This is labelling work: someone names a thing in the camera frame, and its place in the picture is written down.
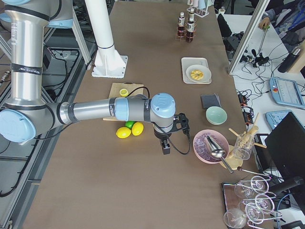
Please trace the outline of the tea bottle dark red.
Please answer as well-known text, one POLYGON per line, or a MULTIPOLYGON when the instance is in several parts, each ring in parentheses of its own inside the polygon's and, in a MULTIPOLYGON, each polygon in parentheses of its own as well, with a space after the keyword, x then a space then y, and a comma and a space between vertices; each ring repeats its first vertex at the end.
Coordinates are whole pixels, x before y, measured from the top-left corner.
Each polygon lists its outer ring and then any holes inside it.
POLYGON ((177 36, 179 38, 184 36, 185 32, 185 27, 184 27, 184 22, 185 22, 185 15, 184 12, 180 12, 180 16, 178 18, 178 26, 177 26, 177 36))

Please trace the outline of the white serving tray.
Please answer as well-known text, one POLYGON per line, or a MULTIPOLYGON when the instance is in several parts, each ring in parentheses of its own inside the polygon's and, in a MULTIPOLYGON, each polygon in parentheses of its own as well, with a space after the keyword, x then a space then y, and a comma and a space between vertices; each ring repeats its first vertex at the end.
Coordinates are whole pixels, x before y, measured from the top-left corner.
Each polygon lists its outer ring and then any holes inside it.
POLYGON ((188 84, 210 84, 212 82, 212 73, 205 58, 183 57, 181 59, 183 82, 188 84), (191 73, 199 70, 203 73, 202 79, 194 79, 191 73))

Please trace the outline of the tea bottle in rack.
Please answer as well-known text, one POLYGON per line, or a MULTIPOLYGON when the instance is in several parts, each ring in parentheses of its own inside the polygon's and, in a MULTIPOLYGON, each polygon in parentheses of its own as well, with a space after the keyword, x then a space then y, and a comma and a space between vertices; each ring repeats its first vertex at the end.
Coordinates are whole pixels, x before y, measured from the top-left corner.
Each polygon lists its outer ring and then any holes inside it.
POLYGON ((189 18, 187 23, 186 41, 192 42, 194 37, 194 18, 189 18))

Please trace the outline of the black glass tray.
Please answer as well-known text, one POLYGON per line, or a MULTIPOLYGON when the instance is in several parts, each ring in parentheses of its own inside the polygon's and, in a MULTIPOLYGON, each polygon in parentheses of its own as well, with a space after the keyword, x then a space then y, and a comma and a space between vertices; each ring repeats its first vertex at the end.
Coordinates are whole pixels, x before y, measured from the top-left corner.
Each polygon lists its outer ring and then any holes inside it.
MULTIPOLYGON (((222 193, 223 193, 223 199, 224 199, 224 211, 231 208, 239 208, 238 204, 239 202, 244 199, 238 197, 234 192, 234 187, 237 183, 222 183, 222 193)), ((267 196, 270 197, 274 196, 274 194, 271 194, 269 191, 265 193, 267 196)))

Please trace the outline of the yellow lemon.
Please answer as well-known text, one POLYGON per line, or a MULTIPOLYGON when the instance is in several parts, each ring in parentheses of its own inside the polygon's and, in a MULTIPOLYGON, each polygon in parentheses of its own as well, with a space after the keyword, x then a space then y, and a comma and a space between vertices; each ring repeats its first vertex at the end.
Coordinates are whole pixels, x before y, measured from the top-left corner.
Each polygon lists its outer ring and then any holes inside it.
POLYGON ((132 126, 132 134, 134 136, 139 136, 144 130, 144 125, 141 122, 135 122, 132 126))
POLYGON ((127 138, 131 135, 132 131, 131 129, 129 129, 128 127, 120 127, 117 131, 116 131, 116 136, 118 138, 124 139, 127 138))

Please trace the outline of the pink bowl with ice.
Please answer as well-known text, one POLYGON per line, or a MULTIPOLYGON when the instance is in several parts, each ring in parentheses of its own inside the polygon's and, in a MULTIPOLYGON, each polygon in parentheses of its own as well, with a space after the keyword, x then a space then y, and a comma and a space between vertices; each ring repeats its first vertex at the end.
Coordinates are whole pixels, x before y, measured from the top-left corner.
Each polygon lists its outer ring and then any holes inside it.
POLYGON ((224 158, 228 156, 229 144, 227 139, 221 133, 211 129, 199 131, 195 135, 193 139, 194 153, 201 161, 207 164, 218 164, 220 162, 220 159, 215 159, 207 153, 207 147, 204 143, 204 140, 207 135, 213 138, 226 151, 224 158))

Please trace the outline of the grey folded cloth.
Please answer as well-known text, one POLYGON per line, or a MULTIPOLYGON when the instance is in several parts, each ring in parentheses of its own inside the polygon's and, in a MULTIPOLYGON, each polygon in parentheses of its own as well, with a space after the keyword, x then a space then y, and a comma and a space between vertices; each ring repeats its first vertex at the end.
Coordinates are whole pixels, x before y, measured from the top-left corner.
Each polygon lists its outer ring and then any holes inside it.
POLYGON ((203 109, 208 109, 212 106, 221 107, 220 98, 217 94, 203 94, 201 95, 201 102, 203 109))

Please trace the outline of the mint green bowl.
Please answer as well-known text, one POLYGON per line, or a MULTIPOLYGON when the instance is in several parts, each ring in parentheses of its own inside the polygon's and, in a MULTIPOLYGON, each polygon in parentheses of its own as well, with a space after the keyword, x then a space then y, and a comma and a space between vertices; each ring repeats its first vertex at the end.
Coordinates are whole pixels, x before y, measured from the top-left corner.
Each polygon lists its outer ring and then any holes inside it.
POLYGON ((213 125, 221 125, 227 121, 227 113, 221 107, 211 106, 206 110, 206 119, 213 125))

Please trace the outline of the green lime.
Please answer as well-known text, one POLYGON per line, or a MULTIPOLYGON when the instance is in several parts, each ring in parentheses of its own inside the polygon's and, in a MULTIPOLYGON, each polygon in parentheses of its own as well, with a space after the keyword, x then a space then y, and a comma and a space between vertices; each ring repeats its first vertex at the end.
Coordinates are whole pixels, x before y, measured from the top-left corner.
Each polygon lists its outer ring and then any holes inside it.
POLYGON ((132 127, 135 123, 136 123, 136 121, 127 121, 127 122, 125 122, 125 126, 129 129, 132 129, 132 127))

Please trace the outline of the metal ice scoop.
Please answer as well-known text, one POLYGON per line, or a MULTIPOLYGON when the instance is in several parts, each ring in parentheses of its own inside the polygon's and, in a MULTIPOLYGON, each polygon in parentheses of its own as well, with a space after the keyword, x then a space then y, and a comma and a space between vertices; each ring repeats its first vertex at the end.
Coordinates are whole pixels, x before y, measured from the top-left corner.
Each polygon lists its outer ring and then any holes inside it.
POLYGON ((213 157, 214 159, 219 159, 222 161, 222 163, 225 165, 225 167, 229 170, 229 172, 232 174, 234 171, 230 167, 230 165, 226 162, 224 156, 226 154, 226 151, 209 135, 205 137, 206 139, 206 145, 207 145, 207 151, 208 154, 213 157))

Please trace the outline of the white plate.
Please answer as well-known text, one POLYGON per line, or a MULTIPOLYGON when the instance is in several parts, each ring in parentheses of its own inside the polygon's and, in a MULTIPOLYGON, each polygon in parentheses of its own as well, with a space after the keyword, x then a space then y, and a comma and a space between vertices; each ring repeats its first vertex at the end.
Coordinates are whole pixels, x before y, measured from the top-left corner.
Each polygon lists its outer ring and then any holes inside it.
POLYGON ((186 69, 186 76, 195 83, 207 83, 211 80, 212 73, 206 66, 195 64, 186 69))

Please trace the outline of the wooden cutting board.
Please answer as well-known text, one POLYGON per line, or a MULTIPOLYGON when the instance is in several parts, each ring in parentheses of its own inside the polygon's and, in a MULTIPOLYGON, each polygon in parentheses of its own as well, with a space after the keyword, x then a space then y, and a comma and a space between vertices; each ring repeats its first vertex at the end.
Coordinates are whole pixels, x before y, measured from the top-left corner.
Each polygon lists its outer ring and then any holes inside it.
MULTIPOLYGON (((136 84, 136 83, 112 83, 110 93, 108 98, 113 97, 125 97, 129 93, 131 93, 134 89, 144 86, 143 84, 136 84)), ((144 88, 140 88, 133 92, 130 96, 134 96, 137 94, 143 94, 144 88)), ((103 118, 104 121, 119 121, 115 117, 105 117, 103 118)))

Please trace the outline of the half lemon slice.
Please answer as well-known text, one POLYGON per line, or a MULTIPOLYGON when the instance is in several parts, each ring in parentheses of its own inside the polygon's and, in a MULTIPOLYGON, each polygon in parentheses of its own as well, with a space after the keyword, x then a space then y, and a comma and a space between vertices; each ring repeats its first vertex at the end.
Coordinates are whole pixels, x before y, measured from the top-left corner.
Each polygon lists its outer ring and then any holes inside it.
POLYGON ((120 94, 121 97, 127 97, 129 95, 129 91, 126 88, 122 88, 119 91, 119 94, 120 94))

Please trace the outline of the wooden cup tree stand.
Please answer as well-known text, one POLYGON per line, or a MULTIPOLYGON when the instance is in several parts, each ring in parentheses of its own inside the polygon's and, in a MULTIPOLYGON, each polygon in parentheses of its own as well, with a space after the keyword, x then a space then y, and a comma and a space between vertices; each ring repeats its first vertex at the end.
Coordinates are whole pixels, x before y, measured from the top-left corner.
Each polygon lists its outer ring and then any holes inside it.
POLYGON ((248 160, 252 153, 253 146, 267 148, 267 146, 254 142, 254 135, 259 130, 259 127, 256 125, 259 117, 260 113, 257 113, 252 128, 247 132, 243 132, 242 134, 238 134, 233 129, 229 128, 229 131, 236 135, 237 139, 232 151, 228 154, 226 158, 227 163, 229 163, 229 159, 248 160))

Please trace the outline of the glass jar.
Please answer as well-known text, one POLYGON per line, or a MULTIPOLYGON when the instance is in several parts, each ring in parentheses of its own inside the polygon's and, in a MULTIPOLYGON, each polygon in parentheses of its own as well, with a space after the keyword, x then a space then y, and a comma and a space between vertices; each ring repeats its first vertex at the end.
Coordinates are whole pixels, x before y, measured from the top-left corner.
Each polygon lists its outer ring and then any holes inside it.
POLYGON ((254 146, 254 136, 250 134, 240 134, 236 139, 233 154, 241 160, 248 160, 254 146))

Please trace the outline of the wine glass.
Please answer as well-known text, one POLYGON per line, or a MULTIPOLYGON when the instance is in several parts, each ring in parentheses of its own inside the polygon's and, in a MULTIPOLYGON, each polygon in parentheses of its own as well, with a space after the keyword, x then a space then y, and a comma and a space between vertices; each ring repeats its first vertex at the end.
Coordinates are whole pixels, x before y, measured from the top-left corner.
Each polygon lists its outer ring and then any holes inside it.
POLYGON ((238 207, 241 210, 245 210, 246 205, 250 205, 251 207, 262 211, 264 214, 271 214, 275 209, 273 200, 266 194, 258 194, 253 198, 242 199, 239 202, 238 207))
POLYGON ((269 184, 261 176, 254 176, 250 180, 240 180, 234 187, 235 194, 240 198, 254 198, 258 194, 265 194, 269 184))
POLYGON ((246 214, 239 208, 231 208, 224 214, 224 222, 229 228, 242 229, 247 223, 246 214))
POLYGON ((276 211, 276 217, 266 218, 262 210, 260 210, 255 203, 247 203, 245 205, 245 213, 248 219, 254 224, 262 224, 264 221, 272 220, 272 219, 280 219, 283 215, 276 211))

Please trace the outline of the teach pendant tablet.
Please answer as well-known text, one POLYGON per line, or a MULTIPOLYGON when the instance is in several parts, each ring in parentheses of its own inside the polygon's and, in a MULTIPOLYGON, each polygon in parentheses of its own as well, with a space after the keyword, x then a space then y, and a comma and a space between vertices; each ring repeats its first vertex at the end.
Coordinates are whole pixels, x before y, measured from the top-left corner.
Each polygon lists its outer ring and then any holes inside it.
POLYGON ((305 103, 296 81, 271 77, 269 86, 271 95, 276 103, 300 109, 305 108, 305 103))
POLYGON ((288 113, 292 113, 299 121, 299 119, 292 110, 266 112, 265 113, 266 121, 268 122, 271 129, 274 130, 278 126, 278 124, 287 116, 288 113))

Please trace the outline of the black monitor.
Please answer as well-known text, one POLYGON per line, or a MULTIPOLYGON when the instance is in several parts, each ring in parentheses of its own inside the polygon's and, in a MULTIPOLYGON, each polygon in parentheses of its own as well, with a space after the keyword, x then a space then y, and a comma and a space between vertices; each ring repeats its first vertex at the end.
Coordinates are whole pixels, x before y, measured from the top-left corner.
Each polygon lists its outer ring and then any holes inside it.
POLYGON ((305 177, 305 127, 293 113, 288 113, 265 142, 283 178, 305 177))

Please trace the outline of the black thermos bottle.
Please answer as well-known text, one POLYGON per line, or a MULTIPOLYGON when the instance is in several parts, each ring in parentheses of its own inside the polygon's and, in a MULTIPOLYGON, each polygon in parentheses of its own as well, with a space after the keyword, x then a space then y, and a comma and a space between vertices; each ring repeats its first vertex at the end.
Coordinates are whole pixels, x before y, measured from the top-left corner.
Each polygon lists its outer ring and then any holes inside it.
POLYGON ((293 50, 284 59, 284 61, 280 64, 280 66, 278 67, 278 71, 280 73, 287 72, 289 68, 292 66, 292 64, 296 61, 300 51, 301 48, 299 46, 294 47, 293 50))

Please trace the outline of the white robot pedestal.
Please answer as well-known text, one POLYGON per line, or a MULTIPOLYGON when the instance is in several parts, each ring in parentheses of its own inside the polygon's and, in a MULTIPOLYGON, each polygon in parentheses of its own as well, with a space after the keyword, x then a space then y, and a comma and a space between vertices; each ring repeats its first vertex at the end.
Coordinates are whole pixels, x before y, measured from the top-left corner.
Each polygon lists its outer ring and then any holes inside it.
POLYGON ((92 76, 121 79, 128 57, 115 49, 106 1, 87 0, 85 4, 98 46, 92 76))

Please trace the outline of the aluminium frame post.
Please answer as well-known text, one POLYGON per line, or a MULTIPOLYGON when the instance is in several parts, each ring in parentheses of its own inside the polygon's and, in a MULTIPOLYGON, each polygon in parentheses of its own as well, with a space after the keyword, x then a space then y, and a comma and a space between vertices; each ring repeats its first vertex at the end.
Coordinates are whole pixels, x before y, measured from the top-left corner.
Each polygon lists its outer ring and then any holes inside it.
POLYGON ((233 56, 233 59, 230 63, 230 66, 228 68, 228 73, 230 75, 233 75, 234 71, 235 71, 235 68, 237 67, 241 57, 243 56, 244 54, 244 51, 254 33, 254 30, 255 28, 257 27, 263 13, 265 12, 266 10, 266 7, 268 6, 270 0, 259 0, 255 10, 254 10, 254 13, 250 19, 250 22, 244 32, 244 35, 243 35, 243 38, 241 39, 240 41, 240 44, 233 56))

